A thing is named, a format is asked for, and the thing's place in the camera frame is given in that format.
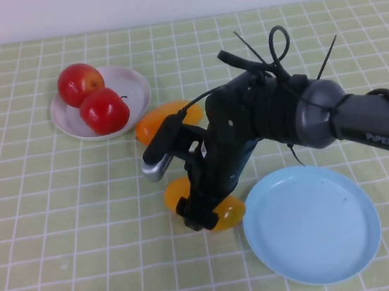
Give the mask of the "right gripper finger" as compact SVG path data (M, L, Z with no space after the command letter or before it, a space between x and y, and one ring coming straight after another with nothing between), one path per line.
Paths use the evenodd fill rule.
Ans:
M184 224L194 231L212 230L218 223L218 214L199 197L181 197L175 212L183 218Z

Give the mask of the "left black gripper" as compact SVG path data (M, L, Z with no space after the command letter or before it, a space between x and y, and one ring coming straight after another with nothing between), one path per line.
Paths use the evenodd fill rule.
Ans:
M219 203L236 188L261 139L254 126L254 110L263 88L263 75L242 73L206 98L209 123L188 175L191 202Z

